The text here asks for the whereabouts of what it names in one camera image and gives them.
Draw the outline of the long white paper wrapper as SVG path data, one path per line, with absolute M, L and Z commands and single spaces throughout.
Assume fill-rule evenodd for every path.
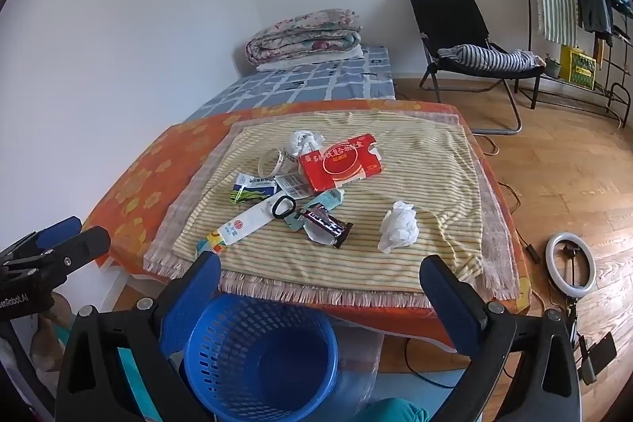
M 251 233 L 261 229 L 274 220 L 283 220 L 296 209 L 296 201 L 284 192 L 279 192 L 239 213 L 212 231 L 196 244 L 196 255 L 204 252 L 220 253 L 230 245 L 244 240 Z

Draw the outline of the blue seaweed soup packet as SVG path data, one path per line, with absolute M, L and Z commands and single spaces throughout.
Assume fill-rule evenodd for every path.
M 240 172 L 235 179 L 229 200 L 231 203 L 260 202 L 274 196 L 278 191 L 279 186 L 274 179 L 255 177 Z

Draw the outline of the white tissue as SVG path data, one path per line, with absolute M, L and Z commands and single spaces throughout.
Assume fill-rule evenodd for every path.
M 378 249 L 389 254 L 395 248 L 408 248 L 419 237 L 416 212 L 410 203 L 398 200 L 386 212 L 380 226 Z

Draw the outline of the dark chocolate bar wrapper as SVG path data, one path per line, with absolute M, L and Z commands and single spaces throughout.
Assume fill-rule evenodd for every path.
M 303 219 L 303 231 L 314 243 L 341 248 L 353 227 L 334 218 L 321 203 L 299 211 Z

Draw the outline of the silver barcode sachet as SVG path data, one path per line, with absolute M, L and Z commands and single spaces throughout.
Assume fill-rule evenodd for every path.
M 279 176 L 275 177 L 275 181 L 286 195 L 295 200 L 302 200 L 315 195 L 310 183 L 300 172 L 279 174 Z

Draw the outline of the teal paper wrapper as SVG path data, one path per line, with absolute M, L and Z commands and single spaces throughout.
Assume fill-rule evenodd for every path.
M 327 211 L 333 211 L 343 203 L 343 197 L 345 197 L 345 191 L 343 189 L 329 189 L 304 203 L 293 213 L 288 215 L 284 221 L 292 231 L 298 231 L 303 228 L 303 215 L 301 215 L 301 212 L 312 209 L 318 204 Z

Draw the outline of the white plastic bag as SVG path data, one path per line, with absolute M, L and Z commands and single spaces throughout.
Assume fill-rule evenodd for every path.
M 297 163 L 300 156 L 321 150 L 324 142 L 324 136 L 319 133 L 296 131 L 289 137 L 283 152 L 293 163 Z

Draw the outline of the red torn medicine box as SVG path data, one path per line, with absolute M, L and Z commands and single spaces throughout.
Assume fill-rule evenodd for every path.
M 371 134 L 339 141 L 299 158 L 300 169 L 316 193 L 376 176 L 382 171 L 381 162 L 377 141 Z

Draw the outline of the orange floral bedsheet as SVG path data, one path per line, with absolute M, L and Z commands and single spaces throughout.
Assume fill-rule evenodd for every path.
M 421 100 L 320 100 L 252 108 L 169 127 L 128 168 L 88 216 L 86 226 L 110 233 L 110 250 L 101 267 L 119 265 L 143 280 L 167 283 L 181 277 L 191 262 L 173 252 L 204 186 L 238 132 L 249 125 L 310 112 L 400 112 L 434 122 L 464 125 L 451 105 Z M 488 220 L 484 227 L 487 267 L 475 289 L 496 298 L 513 313 L 529 310 L 531 284 L 515 224 L 497 179 L 476 141 L 471 149 Z M 312 288 L 226 272 L 220 287 L 249 297 L 306 304 L 363 327 L 452 345 L 420 293 Z

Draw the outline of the blue plastic mesh basket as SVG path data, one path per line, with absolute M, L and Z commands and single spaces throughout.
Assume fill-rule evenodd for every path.
M 196 322 L 182 367 L 222 421 L 300 421 L 330 394 L 338 360 L 320 310 L 225 293 Z

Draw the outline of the black metal clothes rack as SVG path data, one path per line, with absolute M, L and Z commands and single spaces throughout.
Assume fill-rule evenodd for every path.
M 529 107 L 540 105 L 563 107 L 601 115 L 623 129 L 632 121 L 632 15 L 613 10 L 613 46 L 600 40 L 578 24 L 577 45 L 585 55 L 597 61 L 592 90 L 575 86 L 559 77 L 561 45 L 548 42 L 538 32 L 536 0 L 527 0 L 527 46 L 542 51 L 549 65 L 540 82 L 531 87 L 518 85 L 515 91 L 527 98 Z

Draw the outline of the striped pillow on chair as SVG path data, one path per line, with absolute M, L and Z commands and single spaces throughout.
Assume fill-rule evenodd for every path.
M 521 73 L 544 68 L 545 61 L 535 53 L 515 49 L 512 53 L 472 44 L 461 44 L 437 51 L 440 59 L 472 68 L 474 71 L 490 73 Z

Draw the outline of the white pillow under quilt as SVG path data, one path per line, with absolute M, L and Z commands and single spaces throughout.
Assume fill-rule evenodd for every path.
M 292 70 L 296 66 L 313 65 L 327 62 L 337 62 L 349 59 L 361 58 L 364 55 L 362 45 L 358 44 L 344 53 L 315 53 L 314 55 L 300 58 L 281 59 L 260 64 L 256 67 L 258 72 Z

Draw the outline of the folded floral quilt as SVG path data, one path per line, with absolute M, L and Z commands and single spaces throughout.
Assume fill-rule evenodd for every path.
M 252 36 L 247 60 L 261 65 L 321 53 L 346 53 L 360 43 L 359 16 L 350 9 L 321 9 L 278 21 Z

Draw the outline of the black folding chair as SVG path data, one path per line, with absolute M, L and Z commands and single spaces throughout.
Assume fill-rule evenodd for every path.
M 521 73 L 490 73 L 474 71 L 463 65 L 455 64 L 449 60 L 440 59 L 437 51 L 440 48 L 449 48 L 461 44 L 472 44 L 484 48 L 492 48 L 505 51 L 490 39 L 490 33 L 484 17 L 475 0 L 409 0 L 421 37 L 425 58 L 427 62 L 424 75 L 419 82 L 419 88 L 424 89 L 426 82 L 431 82 L 429 90 L 434 94 L 437 102 L 441 102 L 441 94 L 444 90 L 439 85 L 438 74 L 450 72 L 464 77 L 491 79 L 493 85 L 479 88 L 479 93 L 487 93 L 495 86 L 505 89 L 510 101 L 515 118 L 515 126 L 512 129 L 474 129 L 472 133 L 478 136 L 514 136 L 523 129 L 523 120 L 514 97 L 518 89 L 517 82 L 523 79 L 532 79 L 539 83 L 545 72 L 544 68 Z

